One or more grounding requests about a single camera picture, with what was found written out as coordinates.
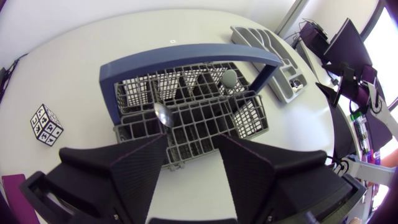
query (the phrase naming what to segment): wire rack grid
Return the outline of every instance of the wire rack grid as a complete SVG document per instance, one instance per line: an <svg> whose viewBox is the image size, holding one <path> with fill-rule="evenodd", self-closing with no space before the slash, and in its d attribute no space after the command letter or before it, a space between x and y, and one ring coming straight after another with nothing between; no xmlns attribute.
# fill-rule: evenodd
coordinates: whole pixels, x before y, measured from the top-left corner
<svg viewBox="0 0 398 224"><path fill-rule="evenodd" d="M221 83L233 69L234 88ZM121 124L115 127L119 142L167 133L169 146L164 166L175 169L187 160L217 150L217 136L252 138L268 129L261 97L248 91L249 83L234 63L209 63L171 68L115 84ZM174 127L165 127L153 104L165 104Z"/></svg>

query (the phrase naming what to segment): green object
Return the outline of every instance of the green object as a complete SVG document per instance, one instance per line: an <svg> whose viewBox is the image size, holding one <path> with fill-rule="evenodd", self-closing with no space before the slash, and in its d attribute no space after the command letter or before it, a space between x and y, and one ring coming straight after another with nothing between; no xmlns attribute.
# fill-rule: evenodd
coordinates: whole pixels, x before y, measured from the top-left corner
<svg viewBox="0 0 398 224"><path fill-rule="evenodd" d="M362 115L362 113L359 111L359 112L351 114L350 117L351 117L351 120L354 121L356 118L360 117L361 115Z"/></svg>

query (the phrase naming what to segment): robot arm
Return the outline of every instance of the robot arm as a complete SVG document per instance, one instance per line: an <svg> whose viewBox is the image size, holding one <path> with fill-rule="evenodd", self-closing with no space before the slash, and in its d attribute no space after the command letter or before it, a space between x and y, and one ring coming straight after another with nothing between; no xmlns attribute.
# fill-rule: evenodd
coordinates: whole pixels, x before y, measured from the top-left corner
<svg viewBox="0 0 398 224"><path fill-rule="evenodd" d="M354 70L350 69L346 63L338 65L324 65L326 70L329 70L341 76L338 91L334 91L327 86L317 83L317 86L326 95L328 101L332 106L336 106L340 95L344 95L352 102L359 106L359 109L353 113L361 112L365 114L368 110L371 114L384 123L391 134L398 139L398 123L392 117L386 102L379 96L375 83L377 71L369 65L364 66L365 74L362 75L362 80L357 79ZM339 175L348 173L355 178L367 180L375 184L389 185L395 168L388 168L362 162L357 156L349 155L343 158L348 166L341 168L337 167L336 173Z"/></svg>
<svg viewBox="0 0 398 224"><path fill-rule="evenodd" d="M371 109L372 115L381 122L383 122L388 127L391 134L396 139L398 139L398 123L392 117L390 111L388 110L386 102L379 96L376 91L376 87L373 84L368 82L365 82L365 84L368 86L369 89L369 107Z"/></svg>

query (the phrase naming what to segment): cube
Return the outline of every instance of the cube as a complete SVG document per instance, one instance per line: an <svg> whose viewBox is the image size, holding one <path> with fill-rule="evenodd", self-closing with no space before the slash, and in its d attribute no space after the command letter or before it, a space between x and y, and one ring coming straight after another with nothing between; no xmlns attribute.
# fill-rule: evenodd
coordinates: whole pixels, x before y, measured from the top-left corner
<svg viewBox="0 0 398 224"><path fill-rule="evenodd" d="M63 132L63 127L57 116L44 104L30 119L37 140L52 146Z"/></svg>

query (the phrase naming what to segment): window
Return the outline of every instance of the window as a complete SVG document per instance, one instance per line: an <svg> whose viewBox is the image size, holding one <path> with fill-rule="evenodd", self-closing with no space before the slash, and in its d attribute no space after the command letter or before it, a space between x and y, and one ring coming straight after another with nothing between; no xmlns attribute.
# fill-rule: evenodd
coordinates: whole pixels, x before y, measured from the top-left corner
<svg viewBox="0 0 398 224"><path fill-rule="evenodd" d="M398 71L396 70L398 52L398 28L392 21L386 8L380 14L373 30L364 41L371 57L373 67L377 70L377 77L386 97L387 106L390 106L398 97ZM391 111L398 121L398 107ZM393 137L380 149L381 159L398 148L398 142ZM388 192L388 187L380 185L379 192L373 201L373 208L380 206Z"/></svg>

